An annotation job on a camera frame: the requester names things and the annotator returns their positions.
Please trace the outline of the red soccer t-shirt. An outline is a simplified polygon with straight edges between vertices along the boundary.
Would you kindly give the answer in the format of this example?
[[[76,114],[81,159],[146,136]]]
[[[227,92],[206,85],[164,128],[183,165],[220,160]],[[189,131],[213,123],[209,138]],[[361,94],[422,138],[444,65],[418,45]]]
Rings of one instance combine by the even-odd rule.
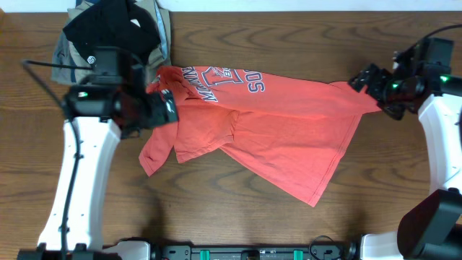
[[[151,175],[171,152],[184,163],[215,150],[315,206],[375,101],[346,82],[247,69],[164,66],[149,91],[169,90],[179,119],[156,128],[139,155]]]

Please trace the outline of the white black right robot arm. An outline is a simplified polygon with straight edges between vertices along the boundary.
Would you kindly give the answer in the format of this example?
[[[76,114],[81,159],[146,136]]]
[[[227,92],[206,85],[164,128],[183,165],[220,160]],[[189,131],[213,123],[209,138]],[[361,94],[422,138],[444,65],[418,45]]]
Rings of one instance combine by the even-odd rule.
[[[450,67],[420,62],[393,72],[371,64],[349,80],[396,120],[417,114],[430,163],[430,194],[394,232],[362,236],[358,259],[461,258],[461,79]]]

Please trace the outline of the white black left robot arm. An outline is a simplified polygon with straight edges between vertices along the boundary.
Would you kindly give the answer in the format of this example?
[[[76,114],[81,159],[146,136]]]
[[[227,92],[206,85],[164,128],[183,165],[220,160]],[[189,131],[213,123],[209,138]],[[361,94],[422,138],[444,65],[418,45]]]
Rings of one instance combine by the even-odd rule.
[[[36,248],[19,250],[17,259],[151,259],[152,244],[142,238],[105,247],[103,205],[119,142],[133,131],[176,122],[173,94],[77,85],[63,108],[64,155],[52,210]]]

